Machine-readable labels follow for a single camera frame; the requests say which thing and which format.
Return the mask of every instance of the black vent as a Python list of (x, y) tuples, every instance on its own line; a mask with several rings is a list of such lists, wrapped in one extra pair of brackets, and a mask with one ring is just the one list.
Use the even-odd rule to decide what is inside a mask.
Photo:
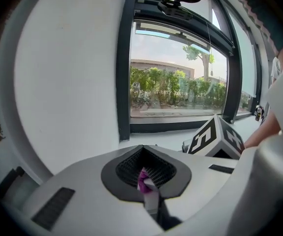
[(119, 163), (116, 173), (122, 181), (137, 188), (142, 168), (146, 169), (157, 188), (171, 180), (176, 174), (175, 166), (144, 148)]
[(50, 231), (74, 193), (72, 189), (60, 188), (32, 218), (32, 221)]

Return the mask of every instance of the window sill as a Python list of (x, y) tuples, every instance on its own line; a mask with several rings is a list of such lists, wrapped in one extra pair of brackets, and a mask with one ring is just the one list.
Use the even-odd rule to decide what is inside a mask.
[(131, 133), (157, 133), (202, 127), (213, 115), (197, 117), (133, 117), (130, 121)]
[(243, 118), (247, 118), (247, 117), (249, 117), (251, 115), (252, 115), (251, 112), (237, 113), (235, 120), (240, 120), (240, 119), (243, 119)]

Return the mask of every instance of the white sleeve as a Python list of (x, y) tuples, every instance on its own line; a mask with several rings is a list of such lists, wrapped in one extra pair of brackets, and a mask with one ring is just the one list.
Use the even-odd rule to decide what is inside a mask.
[(271, 70), (271, 77), (273, 79), (277, 79), (278, 78), (278, 68), (277, 68), (277, 58), (275, 57), (273, 60), (273, 67)]

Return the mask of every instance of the person's arm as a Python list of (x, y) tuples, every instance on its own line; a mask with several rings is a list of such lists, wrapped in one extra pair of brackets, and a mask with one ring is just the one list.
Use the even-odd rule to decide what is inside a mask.
[(263, 124), (244, 143), (245, 148), (258, 146), (261, 141), (272, 135), (278, 134), (280, 126), (274, 113), (270, 110)]

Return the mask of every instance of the window frame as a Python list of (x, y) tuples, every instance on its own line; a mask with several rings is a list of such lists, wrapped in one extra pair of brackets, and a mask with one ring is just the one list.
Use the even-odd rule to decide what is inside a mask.
[[(233, 8), (232, 5), (225, 0), (211, 0), (212, 8), (215, 8), (215, 14), (222, 29), (219, 30), (211, 22), (206, 22), (202, 16), (195, 12), (192, 12), (193, 19), (191, 21), (166, 16), (157, 8), (159, 1), (125, 0), (124, 3), (119, 25), (116, 54), (116, 106), (120, 141), (129, 140), (130, 133), (154, 133), (199, 128), (211, 117), (155, 118), (130, 116), (130, 51), (134, 20), (147, 20), (171, 25), (172, 27), (187, 31), (207, 43), (209, 43), (210, 38), (213, 48), (227, 56), (228, 62), (226, 97), (221, 117), (228, 123), (234, 123), (237, 119), (242, 90), (242, 59), (234, 25), (225, 7), (226, 4)], [(261, 86), (259, 87), (258, 85), (259, 82), (261, 83), (261, 78), (259, 80), (258, 70), (261, 72), (261, 69), (258, 69), (258, 57), (258, 55), (255, 55), (257, 66), (256, 101), (252, 102), (251, 110), (253, 109), (253, 104), (259, 102), (260, 99), (260, 91), (258, 93), (258, 90), (261, 89)]]
[(226, 5), (227, 8), (229, 8), (230, 13), (236, 18), (242, 29), (246, 32), (246, 34), (249, 36), (250, 42), (253, 45), (254, 53), (255, 53), (255, 62), (256, 62), (256, 97), (252, 97), (252, 103), (251, 103), (251, 109), (250, 113), (253, 115), (256, 110), (256, 106), (260, 102), (261, 97), (261, 87), (262, 87), (262, 67), (261, 67), (261, 59), (260, 59), (260, 52), (259, 52), (259, 46), (255, 41), (255, 38), (253, 36), (253, 33), (251, 31), (251, 28), (247, 26), (244, 19), (241, 17), (241, 15), (237, 12), (237, 10), (232, 6), (232, 4), (228, 0), (222, 0), (222, 3)]

